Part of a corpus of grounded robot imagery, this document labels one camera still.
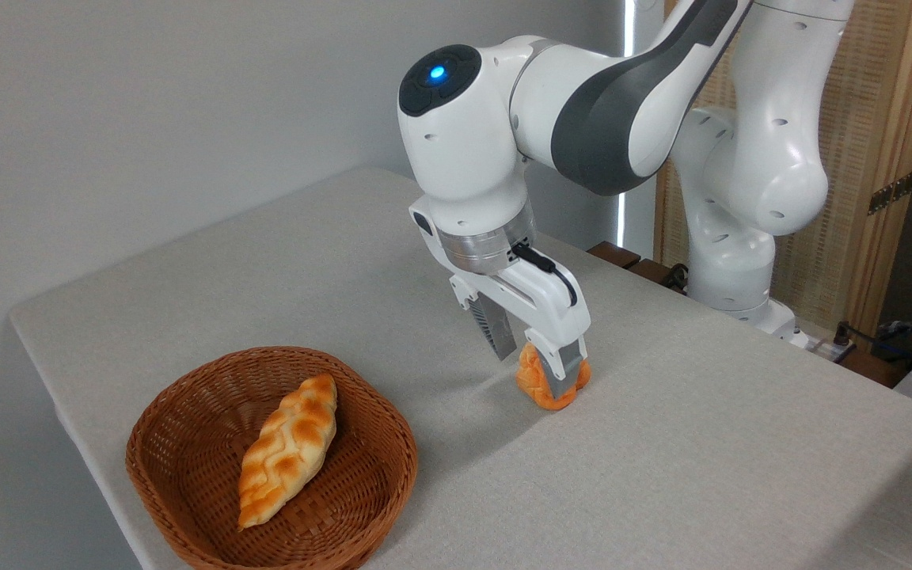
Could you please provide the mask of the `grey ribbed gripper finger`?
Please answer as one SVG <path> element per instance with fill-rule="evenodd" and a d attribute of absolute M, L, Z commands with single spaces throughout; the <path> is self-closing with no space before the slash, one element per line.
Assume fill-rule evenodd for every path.
<path fill-rule="evenodd" d="M 524 346 L 524 393 L 535 401 L 572 401 L 589 382 L 582 336 L 557 347 L 542 333 L 528 332 Z"/>
<path fill-rule="evenodd" d="M 499 360 L 505 360 L 517 349 L 514 333 L 507 319 L 507 311 L 485 293 L 470 285 L 453 285 L 453 292 L 463 310 L 469 311 L 479 331 Z"/>

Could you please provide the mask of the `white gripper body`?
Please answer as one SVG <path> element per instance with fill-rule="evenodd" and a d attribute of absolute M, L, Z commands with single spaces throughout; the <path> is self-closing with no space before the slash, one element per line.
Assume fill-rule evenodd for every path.
<path fill-rule="evenodd" d="M 563 264 L 555 262 L 554 267 L 547 273 L 528 260 L 517 260 L 495 275 L 467 272 L 452 264 L 449 271 L 452 286 L 470 285 L 562 347 L 589 329 L 591 317 L 575 276 Z"/>

